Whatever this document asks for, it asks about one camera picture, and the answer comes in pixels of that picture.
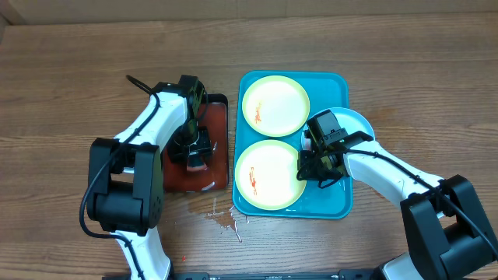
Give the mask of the dark green sponge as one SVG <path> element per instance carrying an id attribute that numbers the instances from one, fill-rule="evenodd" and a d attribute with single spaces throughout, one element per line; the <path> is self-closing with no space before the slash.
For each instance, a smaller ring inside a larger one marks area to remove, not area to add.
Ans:
<path id="1" fill-rule="evenodd" d="M 203 159 L 202 156 L 200 155 L 190 155 L 188 157 L 187 165 L 186 165 L 186 170 L 188 172 L 198 172 L 205 170 L 207 168 L 207 165 Z"/>

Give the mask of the light blue plate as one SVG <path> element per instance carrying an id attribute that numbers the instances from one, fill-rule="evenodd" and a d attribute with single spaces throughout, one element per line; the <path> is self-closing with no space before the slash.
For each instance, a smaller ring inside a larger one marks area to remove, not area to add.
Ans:
<path id="1" fill-rule="evenodd" d="M 323 112 L 333 113 L 340 127 L 344 128 L 349 135 L 351 135 L 356 131 L 363 131 L 368 135 L 372 136 L 373 138 L 375 138 L 373 127 L 370 125 L 369 121 L 358 112 L 343 107 L 330 107 L 318 111 L 314 116 L 316 117 L 317 115 Z M 306 136 L 307 131 L 308 131 L 308 125 L 305 124 L 303 126 L 303 131 L 300 137 L 300 148 L 302 150 L 310 151 L 312 150 L 311 137 Z"/>

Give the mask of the yellow-green plate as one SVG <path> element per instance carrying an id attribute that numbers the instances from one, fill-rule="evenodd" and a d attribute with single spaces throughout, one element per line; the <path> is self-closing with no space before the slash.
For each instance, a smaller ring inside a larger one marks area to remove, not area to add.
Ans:
<path id="1" fill-rule="evenodd" d="M 237 160 L 234 179 L 250 205 L 277 211 L 298 201 L 307 182 L 296 178 L 298 151 L 279 140 L 263 140 L 246 148 Z"/>
<path id="2" fill-rule="evenodd" d="M 274 138 L 298 131 L 310 114 L 307 91 L 294 79 L 270 75 L 253 82 L 244 92 L 242 113 L 256 132 Z"/>

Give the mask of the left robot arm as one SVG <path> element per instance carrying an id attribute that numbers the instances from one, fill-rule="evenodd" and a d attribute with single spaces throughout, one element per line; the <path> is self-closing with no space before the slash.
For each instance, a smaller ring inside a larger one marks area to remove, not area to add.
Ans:
<path id="1" fill-rule="evenodd" d="M 207 128 L 198 122 L 209 95 L 198 77 L 154 87 L 129 76 L 149 95 L 133 123 L 113 138 L 96 138 L 89 150 L 88 187 L 79 224 L 92 238 L 116 240 L 130 279 L 171 279 L 172 264 L 157 225 L 163 210 L 163 154 L 189 170 L 203 170 L 212 155 Z"/>

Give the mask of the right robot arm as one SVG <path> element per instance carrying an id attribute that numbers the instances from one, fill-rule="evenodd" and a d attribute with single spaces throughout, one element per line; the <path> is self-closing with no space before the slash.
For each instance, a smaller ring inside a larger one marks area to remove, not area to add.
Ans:
<path id="1" fill-rule="evenodd" d="M 402 213 L 408 252 L 360 272 L 363 279 L 465 279 L 497 260 L 497 238 L 472 183 L 423 172 L 386 151 L 361 114 L 323 110 L 305 124 L 297 180 L 319 188 L 349 177 Z"/>

